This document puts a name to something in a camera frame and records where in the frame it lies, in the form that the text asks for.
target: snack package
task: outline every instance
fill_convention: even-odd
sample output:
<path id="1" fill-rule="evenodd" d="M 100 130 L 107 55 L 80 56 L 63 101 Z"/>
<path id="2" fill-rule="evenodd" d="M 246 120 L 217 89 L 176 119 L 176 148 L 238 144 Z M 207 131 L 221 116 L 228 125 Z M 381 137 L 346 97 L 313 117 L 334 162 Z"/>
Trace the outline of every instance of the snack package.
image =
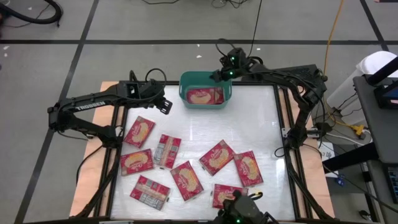
<path id="1" fill-rule="evenodd" d="M 155 151 L 155 164 L 172 169 L 180 144 L 181 139 L 162 134 Z"/>
<path id="2" fill-rule="evenodd" d="M 222 87 L 216 87 L 215 88 L 215 101 L 216 104 L 222 104 L 224 103 L 224 91 Z"/>
<path id="3" fill-rule="evenodd" d="M 225 141 L 221 140 L 215 147 L 202 156 L 199 159 L 199 162 L 210 175 L 215 175 L 221 168 L 232 160 L 234 154 L 234 151 L 225 143 Z"/>
<path id="4" fill-rule="evenodd" d="M 152 153 L 150 149 L 146 149 L 123 155 L 120 157 L 120 165 L 122 167 L 122 176 L 153 169 Z"/>
<path id="5" fill-rule="evenodd" d="M 243 187 L 263 183 L 253 151 L 235 154 L 234 161 Z"/>
<path id="6" fill-rule="evenodd" d="M 203 187 L 189 161 L 184 162 L 170 172 L 184 201 L 203 191 Z"/>
<path id="7" fill-rule="evenodd" d="M 130 131 L 127 133 L 126 138 L 124 138 L 124 142 L 140 148 L 154 126 L 154 122 L 138 116 L 134 124 L 131 126 Z"/>
<path id="8" fill-rule="evenodd" d="M 215 104 L 214 88 L 197 88 L 188 90 L 187 101 L 190 104 L 213 105 Z"/>
<path id="9" fill-rule="evenodd" d="M 169 194 L 170 188 L 140 175 L 130 197 L 161 210 Z"/>
<path id="10" fill-rule="evenodd" d="M 213 208 L 223 208 L 223 202 L 225 199 L 234 200 L 233 192 L 238 190 L 242 195 L 248 194 L 247 188 L 232 187 L 227 185 L 215 184 L 213 191 Z"/>

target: black cable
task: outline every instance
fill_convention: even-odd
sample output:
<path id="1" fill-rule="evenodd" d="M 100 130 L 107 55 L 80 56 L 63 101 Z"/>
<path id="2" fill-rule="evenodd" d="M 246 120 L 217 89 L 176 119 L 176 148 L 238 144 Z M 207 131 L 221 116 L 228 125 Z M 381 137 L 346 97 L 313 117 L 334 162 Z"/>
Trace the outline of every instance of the black cable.
<path id="1" fill-rule="evenodd" d="M 145 82 L 148 82 L 148 75 L 149 75 L 151 72 L 153 72 L 153 71 L 160 71 L 160 72 L 162 73 L 162 75 L 163 75 L 163 77 L 164 77 L 163 88 L 162 88 L 162 90 L 160 90 L 158 93 L 156 93 L 154 96 L 151 96 L 151 97 L 148 97 L 148 98 L 145 98 L 145 99 L 140 99 L 139 101 L 151 100 L 151 99 L 156 98 L 159 94 L 161 94 L 161 93 L 164 91 L 164 88 L 166 87 L 167 77 L 166 77 L 166 74 L 163 72 L 163 70 L 160 69 L 160 68 L 153 68 L 153 69 L 149 70 L 149 71 L 147 72 L 147 74 L 145 75 Z"/>
<path id="2" fill-rule="evenodd" d="M 60 131 L 57 131 L 59 135 L 62 135 L 63 137 L 66 138 L 72 138 L 72 139 L 79 139 L 79 140 L 83 140 L 83 141 L 88 141 L 87 139 L 83 139 L 83 138 L 79 138 L 79 137 L 73 137 L 73 136 L 67 136 L 66 134 L 62 134 Z"/>
<path id="3" fill-rule="evenodd" d="M 48 19 L 39 19 L 39 17 L 36 17 L 36 18 L 27 17 L 27 16 L 22 15 L 19 12 L 16 12 L 16 11 L 12 10 L 11 8 L 5 6 L 3 3 L 0 3 L 0 11 L 4 11 L 20 20 L 34 23 L 34 24 L 51 24 L 53 22 L 59 21 L 62 17 L 62 10 L 61 10 L 60 6 L 53 0 L 44 0 L 44 1 L 47 2 L 49 5 L 51 5 L 55 9 L 54 16 L 52 16 Z"/>
<path id="4" fill-rule="evenodd" d="M 350 96 L 349 98 L 345 99 L 345 101 L 342 102 L 342 104 L 340 104 L 337 108 L 335 108 L 335 110 L 331 113 L 331 115 L 334 117 L 334 113 L 336 113 L 349 99 L 351 99 L 352 97 L 354 97 L 355 95 L 357 95 L 357 93 L 354 93 L 352 96 Z"/>
<path id="5" fill-rule="evenodd" d="M 251 200 L 259 200 L 260 198 L 262 198 L 262 196 L 263 196 L 262 192 L 258 192 L 256 194 L 249 195 L 249 198 Z"/>
<path id="6" fill-rule="evenodd" d="M 310 146 L 309 144 L 303 144 L 303 145 L 304 145 L 304 146 L 308 146 L 308 147 L 310 147 L 310 148 L 316 150 L 316 152 L 319 153 L 319 156 L 321 157 L 321 160 L 322 160 L 322 153 L 319 151 L 319 149 L 317 149 L 317 148 L 315 148 L 315 147 L 313 147 L 313 146 Z"/>
<path id="7" fill-rule="evenodd" d="M 354 184 L 352 181 L 350 181 L 349 179 L 347 179 L 346 177 L 342 176 L 342 175 L 338 175 L 336 172 L 331 171 L 329 168 L 327 168 L 324 164 L 323 168 L 325 168 L 327 171 L 337 175 L 338 177 L 345 179 L 346 181 L 348 181 L 350 184 L 354 185 L 357 189 L 359 189 L 360 191 L 364 192 L 367 196 L 373 198 L 375 201 L 379 202 L 381 205 L 383 205 L 384 207 L 388 208 L 389 210 L 398 213 L 398 210 L 394 209 L 393 207 L 391 207 L 390 205 L 388 205 L 387 203 L 379 200 L 376 196 L 374 196 L 373 194 L 370 194 L 367 190 L 362 189 L 360 186 Z"/>
<path id="8" fill-rule="evenodd" d="M 221 2 L 221 6 L 214 5 L 215 1 Z M 219 8 L 225 7 L 227 2 L 229 2 L 235 9 L 237 9 L 237 8 L 241 7 L 241 5 L 243 3 L 245 3 L 245 2 L 247 2 L 247 1 L 248 0 L 242 0 L 242 1 L 239 1 L 239 2 L 232 1 L 232 0 L 212 0 L 211 6 L 213 6 L 213 8 L 219 9 Z"/>
<path id="9" fill-rule="evenodd" d="M 174 4 L 179 0 L 174 0 L 172 2 L 147 2 L 146 0 L 141 0 L 141 1 L 145 2 L 146 4 Z"/>
<path id="10" fill-rule="evenodd" d="M 217 42 L 216 42 L 216 48 L 217 48 L 218 52 L 219 52 L 220 54 L 222 54 L 223 56 L 226 57 L 226 55 L 220 50 L 220 48 L 218 48 L 218 44 L 220 43 L 220 41 L 226 42 L 227 44 L 229 44 L 230 46 L 232 46 L 233 49 L 236 50 L 236 47 L 235 47 L 229 40 L 224 39 L 224 38 L 220 38 L 220 39 L 218 39 Z"/>
<path id="11" fill-rule="evenodd" d="M 79 167 L 77 168 L 76 171 L 76 185 L 77 182 L 79 181 L 79 174 L 80 174 L 80 169 L 82 167 L 82 165 L 87 161 L 87 159 L 89 159 L 91 156 L 93 156 L 94 154 L 96 154 L 101 148 L 103 147 L 103 145 L 101 145 L 100 147 L 98 147 L 97 149 L 95 149 L 92 153 L 90 153 L 85 159 L 83 159 L 83 161 L 80 163 Z"/>
<path id="12" fill-rule="evenodd" d="M 251 51 L 253 50 L 254 37 L 256 36 L 257 24 L 258 24 L 258 22 L 259 22 L 259 16 L 260 16 L 260 11 L 261 11 L 261 4 L 262 4 L 262 0 L 260 0 L 259 10 L 258 10 L 258 12 L 257 12 L 256 25 L 254 26 L 253 39 L 251 40 L 251 47 L 250 47 L 250 52 L 249 52 L 249 54 L 248 54 L 248 57 L 250 57 Z"/>
<path id="13" fill-rule="evenodd" d="M 43 10 L 41 10 L 41 12 L 39 13 L 39 15 L 38 15 L 35 19 L 38 19 L 38 18 L 43 14 L 43 12 L 44 12 L 46 9 L 48 9 L 49 7 L 50 7 L 50 4 L 48 4 L 47 7 L 45 7 Z M 25 27 L 25 26 L 31 25 L 31 24 L 32 24 L 31 22 L 28 22 L 28 23 L 23 24 L 23 25 L 20 25 L 20 26 L 10 26 L 10 25 L 4 25 L 4 26 L 5 26 L 5 27 L 12 27 L 12 28 L 20 28 L 20 27 Z"/>
<path id="14" fill-rule="evenodd" d="M 279 149 L 283 149 L 283 148 L 284 148 L 284 147 L 282 146 L 282 147 L 279 147 L 279 148 L 275 149 L 275 151 L 274 151 L 275 157 L 282 158 L 282 157 L 285 156 L 285 154 L 283 154 L 283 155 L 281 155 L 281 156 L 277 156 L 277 154 L 276 154 L 276 152 L 277 152 Z"/>
<path id="15" fill-rule="evenodd" d="M 124 134 L 124 129 L 123 129 L 123 128 L 121 128 L 121 130 L 120 130 L 120 132 L 119 132 L 119 134 L 118 134 L 118 137 L 122 136 L 122 133 Z M 90 158 L 91 156 L 93 156 L 93 155 L 94 155 L 96 152 L 98 152 L 102 147 L 103 147 L 103 144 L 102 144 L 99 148 L 95 149 L 92 153 L 90 153 L 90 154 L 89 154 L 85 159 L 83 159 L 83 161 L 80 163 L 79 167 L 77 168 L 77 172 L 76 172 L 76 184 L 77 184 L 78 181 L 79 181 L 79 174 L 80 174 L 80 169 L 81 169 L 82 165 L 87 161 L 88 158 Z"/>
<path id="16" fill-rule="evenodd" d="M 345 116 L 351 115 L 351 114 L 353 114 L 355 111 L 360 111 L 360 110 L 362 110 L 362 106 L 361 106 L 360 109 L 353 110 L 353 111 L 351 111 L 351 113 L 346 114 L 346 115 L 342 115 L 341 117 L 345 117 Z"/>

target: teal bin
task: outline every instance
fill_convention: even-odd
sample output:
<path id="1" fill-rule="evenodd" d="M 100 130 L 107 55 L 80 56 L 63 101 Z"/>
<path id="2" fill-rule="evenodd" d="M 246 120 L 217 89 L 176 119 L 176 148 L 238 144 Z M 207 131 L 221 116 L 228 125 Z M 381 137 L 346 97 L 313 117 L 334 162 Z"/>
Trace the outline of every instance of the teal bin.
<path id="1" fill-rule="evenodd" d="M 193 109 L 222 109 L 228 103 L 232 95 L 232 81 L 216 83 L 210 78 L 213 72 L 184 72 L 180 79 L 180 97 L 187 108 Z M 187 101 L 187 91 L 195 88 L 222 87 L 224 91 L 224 103 L 220 105 L 194 105 Z"/>

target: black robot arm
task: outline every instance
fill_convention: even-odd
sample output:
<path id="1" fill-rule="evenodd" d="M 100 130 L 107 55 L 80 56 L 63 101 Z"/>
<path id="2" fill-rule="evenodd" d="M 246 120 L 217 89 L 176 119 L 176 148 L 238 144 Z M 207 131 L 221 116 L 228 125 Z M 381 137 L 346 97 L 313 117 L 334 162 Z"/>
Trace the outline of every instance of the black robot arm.
<path id="1" fill-rule="evenodd" d="M 221 70 L 214 71 L 210 77 L 214 79 L 215 82 L 226 81 L 232 78 L 243 76 L 250 76 L 251 78 L 255 79 L 255 81 L 274 83 L 279 86 L 287 87 L 292 92 L 293 98 L 297 102 L 300 111 L 294 126 L 287 133 L 287 137 L 285 138 L 283 144 L 287 150 L 299 149 L 299 147 L 307 138 L 307 129 L 305 125 L 310 117 L 310 113 L 319 102 L 322 102 L 323 93 L 326 91 L 325 81 L 327 80 L 327 77 L 321 75 L 319 72 L 300 76 L 291 73 L 269 70 L 262 64 L 261 58 L 247 57 L 241 48 L 236 48 L 234 46 L 233 50 L 228 52 L 228 54 L 223 54 L 223 57 L 220 58 L 220 62 L 223 68 Z M 300 94 L 299 86 L 305 90 L 304 94 Z M 334 218 L 329 216 L 321 208 L 321 206 L 319 206 L 317 201 L 306 188 L 305 184 L 300 180 L 299 175 L 294 170 L 290 154 L 285 153 L 285 157 L 288 175 L 303 192 L 303 195 L 308 200 L 318 217 L 320 219 L 334 220 Z M 263 216 L 259 215 L 259 217 L 248 223 L 264 223 L 264 221 L 265 220 L 263 219 Z"/>
<path id="2" fill-rule="evenodd" d="M 120 81 L 107 90 L 76 98 L 60 100 L 49 107 L 49 127 L 53 131 L 64 132 L 67 129 L 79 131 L 85 135 L 97 136 L 104 147 L 117 147 L 119 141 L 116 131 L 111 126 L 98 126 L 77 118 L 74 113 L 101 106 L 125 106 L 127 108 L 156 107 L 163 114 L 168 114 L 172 102 L 164 98 L 164 85 L 151 79 L 146 83 Z"/>
<path id="3" fill-rule="evenodd" d="M 287 87 L 298 103 L 300 112 L 298 113 L 295 125 L 290 129 L 284 146 L 287 148 L 298 149 L 307 138 L 305 125 L 308 121 L 312 109 L 320 102 L 323 93 L 326 91 L 325 78 L 320 73 L 314 73 L 304 77 L 269 70 L 260 58 L 246 57 L 241 48 L 234 48 L 227 55 L 220 59 L 223 68 L 213 72 L 211 78 L 215 82 L 226 81 L 232 78 L 251 76 L 260 82 L 271 82 L 280 86 Z M 300 94 L 299 86 L 305 89 L 303 95 Z"/>

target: floor tile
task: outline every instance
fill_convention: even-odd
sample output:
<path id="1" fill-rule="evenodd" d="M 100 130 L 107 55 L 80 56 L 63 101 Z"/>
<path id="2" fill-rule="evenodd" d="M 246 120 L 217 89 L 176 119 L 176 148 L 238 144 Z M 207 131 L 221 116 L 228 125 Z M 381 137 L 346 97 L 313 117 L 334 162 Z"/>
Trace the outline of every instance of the floor tile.
<path id="1" fill-rule="evenodd" d="M 252 39 L 258 5 L 248 1 L 239 9 L 229 4 L 215 9 L 209 1 L 101 0 L 88 39 Z M 256 39 L 326 40 L 338 6 L 327 0 L 263 1 Z M 333 39 L 376 39 L 359 1 L 346 1 Z"/>
<path id="2" fill-rule="evenodd" d="M 388 49 L 391 53 L 398 55 L 398 45 L 389 45 Z"/>
<path id="3" fill-rule="evenodd" d="M 75 50 L 76 45 L 1 46 L 0 201 L 5 206 L 0 216 L 4 223 L 14 222 L 47 132 L 47 108 L 58 100 Z"/>
<path id="4" fill-rule="evenodd" d="M 384 40 L 398 40 L 398 4 L 393 2 L 377 3 L 372 0 L 366 0 L 366 3 Z"/>
<path id="5" fill-rule="evenodd" d="M 327 40 L 340 1 L 264 1 L 256 39 Z M 359 1 L 345 1 L 333 40 L 376 40 Z"/>
<path id="6" fill-rule="evenodd" d="M 251 39 L 257 1 L 239 9 L 230 5 L 215 9 L 210 3 L 148 5 L 142 1 L 101 0 L 88 39 Z"/>
<path id="7" fill-rule="evenodd" d="M 32 40 L 79 40 L 86 24 L 93 0 L 58 0 L 64 14 L 60 21 L 60 27 L 56 24 L 31 24 L 25 27 L 2 27 L 2 39 L 32 39 Z M 41 10 L 47 6 L 43 0 L 12 0 L 9 7 L 17 12 L 30 17 L 37 17 Z M 54 8 L 50 6 L 40 18 L 49 18 L 54 15 Z M 6 25 L 19 26 L 25 21 L 10 17 Z"/>

